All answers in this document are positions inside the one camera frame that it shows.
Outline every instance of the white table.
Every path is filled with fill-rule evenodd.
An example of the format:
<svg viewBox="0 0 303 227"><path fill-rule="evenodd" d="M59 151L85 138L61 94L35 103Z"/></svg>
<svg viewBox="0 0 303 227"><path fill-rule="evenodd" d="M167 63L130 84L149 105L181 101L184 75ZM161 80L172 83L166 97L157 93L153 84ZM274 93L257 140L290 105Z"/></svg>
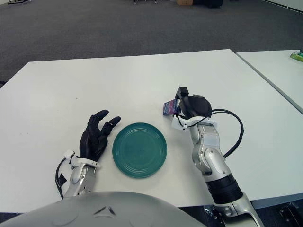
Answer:
<svg viewBox="0 0 303 227"><path fill-rule="evenodd" d="M303 114L303 62L289 57L295 51L237 54Z"/></svg>
<svg viewBox="0 0 303 227"><path fill-rule="evenodd" d="M141 192L175 206L212 203L192 163L189 133L162 116L180 85L242 119L244 137L227 164L251 200L303 192L303 116L231 50L40 61L0 89L0 211L58 201L54 173L62 154L79 152L90 115L102 109L110 111L105 120L122 120L108 138L95 191ZM225 153L240 127L227 114L214 118ZM157 127L168 145L162 168L145 179L125 176L112 158L116 135L134 122Z"/></svg>

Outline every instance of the cardboard box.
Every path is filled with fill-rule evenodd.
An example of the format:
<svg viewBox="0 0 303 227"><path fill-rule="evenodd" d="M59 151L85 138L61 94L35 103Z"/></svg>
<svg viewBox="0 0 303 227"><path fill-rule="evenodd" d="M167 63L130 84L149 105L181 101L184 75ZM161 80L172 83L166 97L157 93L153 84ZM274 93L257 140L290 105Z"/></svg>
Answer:
<svg viewBox="0 0 303 227"><path fill-rule="evenodd" d="M177 0L178 5L189 6L193 4L194 0Z"/></svg>

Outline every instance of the gray carpet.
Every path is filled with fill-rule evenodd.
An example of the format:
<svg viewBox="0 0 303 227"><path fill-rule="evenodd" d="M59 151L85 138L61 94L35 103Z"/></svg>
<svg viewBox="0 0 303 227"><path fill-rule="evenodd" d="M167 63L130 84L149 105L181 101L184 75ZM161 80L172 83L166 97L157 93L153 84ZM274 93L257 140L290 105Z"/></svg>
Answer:
<svg viewBox="0 0 303 227"><path fill-rule="evenodd" d="M232 49L299 49L303 14L261 0L32 0L0 6L0 80L28 61Z"/></svg>

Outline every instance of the black cable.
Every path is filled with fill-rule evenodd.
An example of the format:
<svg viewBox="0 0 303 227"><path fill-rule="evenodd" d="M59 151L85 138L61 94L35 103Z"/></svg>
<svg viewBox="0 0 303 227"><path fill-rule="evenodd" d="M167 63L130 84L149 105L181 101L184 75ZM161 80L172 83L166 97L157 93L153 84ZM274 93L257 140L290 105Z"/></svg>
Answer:
<svg viewBox="0 0 303 227"><path fill-rule="evenodd" d="M226 152L226 154L223 155L224 158L227 158L240 145L243 134L244 134L244 126L243 126L243 123L242 123L241 119L236 114L234 114L232 111L224 110L224 109L214 109L214 110L212 110L212 112L214 112L214 111L221 111L221 113L224 112L224 113L227 113L227 114L230 114L230 115L234 116L235 118L237 118L237 120L238 120L238 122L240 123L240 126L241 126L241 131L240 131L240 135L239 135L239 138L238 138L237 142L235 143L235 145L233 145L233 147L229 151Z"/></svg>
<svg viewBox="0 0 303 227"><path fill-rule="evenodd" d="M233 147L232 147L229 151L226 152L226 154L223 155L224 158L227 158L227 157L228 157L229 155L231 155L231 154L237 149L237 147L240 145L241 140L242 140L242 137L243 137L243 134L244 134L244 126L243 126L243 123L242 123L241 119L240 119L236 114L234 114L233 112L231 112L231 111L229 111L229 110L225 110L225 109L213 109L213 110L211 110L210 112L208 112L206 115L208 115L208 114L213 115L213 114L219 114L219 113L227 113L227 114L229 114L229 115L234 116L234 117L239 121L240 126L241 126L241 131L240 131L240 135L239 135L239 138L238 138L237 142L235 143L235 145L233 145ZM200 123L201 121L205 120L206 118L207 118L207 117L205 117L205 118L199 120L198 122L196 122L196 123L194 123L194 124L188 126L188 128L197 125L198 123Z"/></svg>
<svg viewBox="0 0 303 227"><path fill-rule="evenodd" d="M60 169L60 166L62 165L62 163L66 160L66 158L62 159L62 161L59 163L57 169L56 169L56 174L55 174L55 182L56 182L56 185L57 185L57 189L60 193L60 196L61 198L63 199L63 193L62 193L62 188L61 186L59 185L59 169Z"/></svg>

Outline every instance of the green object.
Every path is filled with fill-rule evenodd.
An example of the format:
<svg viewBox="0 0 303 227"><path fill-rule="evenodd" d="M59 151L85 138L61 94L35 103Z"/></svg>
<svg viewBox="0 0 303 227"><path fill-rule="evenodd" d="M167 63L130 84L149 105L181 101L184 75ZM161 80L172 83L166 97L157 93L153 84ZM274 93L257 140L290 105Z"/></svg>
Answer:
<svg viewBox="0 0 303 227"><path fill-rule="evenodd" d="M298 61L303 62L303 55L301 55L301 53L298 52L294 52L290 55L291 58L296 59Z"/></svg>
<svg viewBox="0 0 303 227"><path fill-rule="evenodd" d="M146 123L134 123L123 128L115 138L113 158L126 175L148 177L163 165L167 153L162 133Z"/></svg>

